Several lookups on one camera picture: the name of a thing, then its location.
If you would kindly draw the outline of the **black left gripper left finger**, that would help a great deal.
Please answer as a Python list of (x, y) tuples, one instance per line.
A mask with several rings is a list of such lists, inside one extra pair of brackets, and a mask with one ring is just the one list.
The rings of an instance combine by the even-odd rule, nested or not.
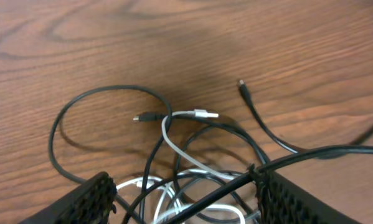
[(116, 195), (113, 179), (100, 172), (20, 224), (107, 224)]

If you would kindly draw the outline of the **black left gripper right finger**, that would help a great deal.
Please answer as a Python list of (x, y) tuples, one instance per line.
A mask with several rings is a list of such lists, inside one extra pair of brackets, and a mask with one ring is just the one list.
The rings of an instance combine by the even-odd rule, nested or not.
[(259, 223), (268, 224), (358, 224), (275, 171), (249, 174), (256, 186)]

